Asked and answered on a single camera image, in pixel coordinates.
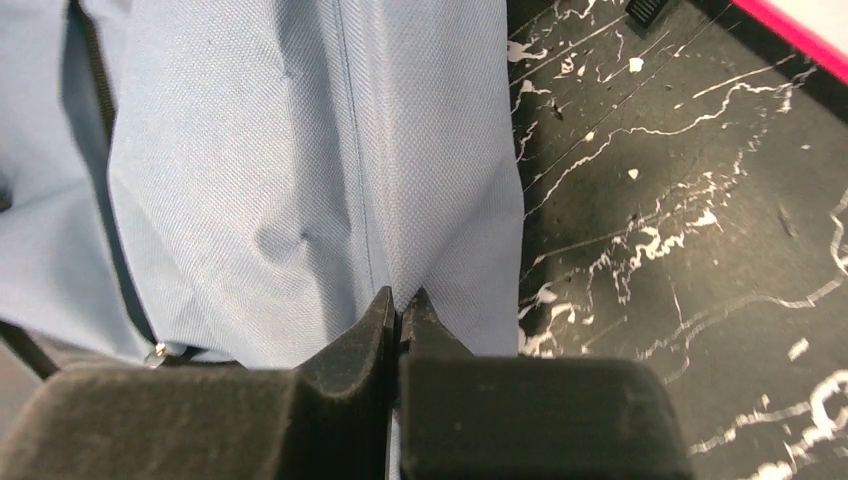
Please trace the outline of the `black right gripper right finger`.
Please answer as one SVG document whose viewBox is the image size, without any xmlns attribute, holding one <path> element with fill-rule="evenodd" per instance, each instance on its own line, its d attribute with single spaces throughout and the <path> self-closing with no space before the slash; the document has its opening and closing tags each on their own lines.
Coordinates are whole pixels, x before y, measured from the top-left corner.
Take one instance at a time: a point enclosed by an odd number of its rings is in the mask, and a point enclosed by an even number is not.
<svg viewBox="0 0 848 480">
<path fill-rule="evenodd" d="M 613 358 L 483 357 L 425 290 L 401 317 L 404 479 L 689 479 L 674 408 L 647 367 Z"/>
</svg>

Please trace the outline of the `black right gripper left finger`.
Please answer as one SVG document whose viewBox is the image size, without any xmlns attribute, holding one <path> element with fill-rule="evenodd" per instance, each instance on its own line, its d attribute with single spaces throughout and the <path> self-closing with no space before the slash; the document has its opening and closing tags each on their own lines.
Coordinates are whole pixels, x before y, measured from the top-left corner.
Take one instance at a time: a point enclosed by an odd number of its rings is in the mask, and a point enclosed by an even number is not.
<svg viewBox="0 0 848 480">
<path fill-rule="evenodd" d="M 1 447 L 5 479 L 384 479 L 392 293 L 291 370 L 73 369 L 52 376 Z"/>
</svg>

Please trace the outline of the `blue student backpack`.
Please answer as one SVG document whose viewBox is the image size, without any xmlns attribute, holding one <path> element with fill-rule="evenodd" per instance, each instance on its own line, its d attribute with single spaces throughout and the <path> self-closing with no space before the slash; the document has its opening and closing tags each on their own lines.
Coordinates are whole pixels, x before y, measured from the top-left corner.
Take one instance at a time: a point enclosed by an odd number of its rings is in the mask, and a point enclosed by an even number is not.
<svg viewBox="0 0 848 480">
<path fill-rule="evenodd" d="M 1 318 L 291 368 L 383 287 L 518 351 L 503 1 L 5 1 Z"/>
</svg>

